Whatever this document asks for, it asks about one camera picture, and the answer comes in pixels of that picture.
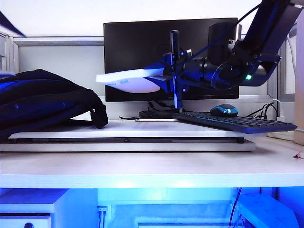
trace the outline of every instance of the white desk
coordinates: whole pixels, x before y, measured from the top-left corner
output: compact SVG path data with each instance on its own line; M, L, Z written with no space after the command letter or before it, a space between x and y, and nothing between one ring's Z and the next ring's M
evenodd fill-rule
M255 138L254 152L1 154L3 188L304 186L304 147Z

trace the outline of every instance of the keyboard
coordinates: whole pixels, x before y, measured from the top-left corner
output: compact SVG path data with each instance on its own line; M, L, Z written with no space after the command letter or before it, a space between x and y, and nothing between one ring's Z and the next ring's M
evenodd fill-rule
M264 120L252 117L218 117L205 112L185 112L179 113L174 118L246 134L265 133L265 132L284 132L292 131L297 128L292 123L276 120Z

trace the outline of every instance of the white wall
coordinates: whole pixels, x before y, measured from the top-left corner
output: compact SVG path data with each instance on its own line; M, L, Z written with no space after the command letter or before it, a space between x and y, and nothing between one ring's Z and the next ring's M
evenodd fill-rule
M242 17L261 0L0 0L24 34L102 35L104 22ZM242 23L247 31L254 14Z
M78 85L105 95L105 87L95 82L104 73L103 46L20 46L19 70L44 69Z

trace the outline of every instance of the computer mouse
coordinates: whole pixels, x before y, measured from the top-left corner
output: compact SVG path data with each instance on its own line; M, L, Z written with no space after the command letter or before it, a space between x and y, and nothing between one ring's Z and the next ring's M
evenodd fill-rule
M238 115L238 109L230 104L221 104L211 108L210 114L221 117L235 117Z

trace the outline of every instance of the computer monitor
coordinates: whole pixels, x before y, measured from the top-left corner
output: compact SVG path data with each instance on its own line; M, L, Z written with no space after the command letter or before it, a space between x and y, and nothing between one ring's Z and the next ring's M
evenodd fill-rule
M137 22L113 22L104 24L105 73L140 69L159 61L170 52L170 30L178 30L180 48L196 53L208 44L209 27L216 23L236 23L237 18L185 19ZM236 38L236 30L230 39ZM183 100L238 98L238 87L211 91L191 86L183 93ZM106 101L166 101L173 100L172 93L128 93L105 87Z

